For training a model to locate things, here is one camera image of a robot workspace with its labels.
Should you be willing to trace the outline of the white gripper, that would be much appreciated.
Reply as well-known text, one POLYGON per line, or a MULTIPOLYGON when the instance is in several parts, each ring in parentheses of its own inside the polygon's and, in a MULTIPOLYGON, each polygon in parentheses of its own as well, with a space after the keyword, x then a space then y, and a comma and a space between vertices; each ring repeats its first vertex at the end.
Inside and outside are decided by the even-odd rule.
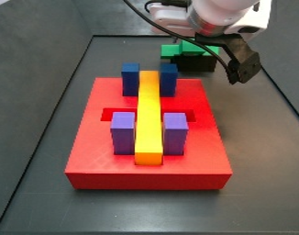
POLYGON ((185 6, 166 6, 162 3, 150 5, 150 14, 153 21, 174 33, 194 37, 195 30, 189 21, 190 5, 185 6))

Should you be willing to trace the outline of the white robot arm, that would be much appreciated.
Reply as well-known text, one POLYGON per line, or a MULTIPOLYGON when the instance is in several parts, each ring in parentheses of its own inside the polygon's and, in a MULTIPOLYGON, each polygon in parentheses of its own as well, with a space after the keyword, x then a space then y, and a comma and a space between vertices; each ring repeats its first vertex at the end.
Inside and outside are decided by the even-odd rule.
POLYGON ((269 26, 273 0, 189 0, 185 6, 154 3, 153 20, 174 33, 213 38, 239 34, 257 37, 269 26))

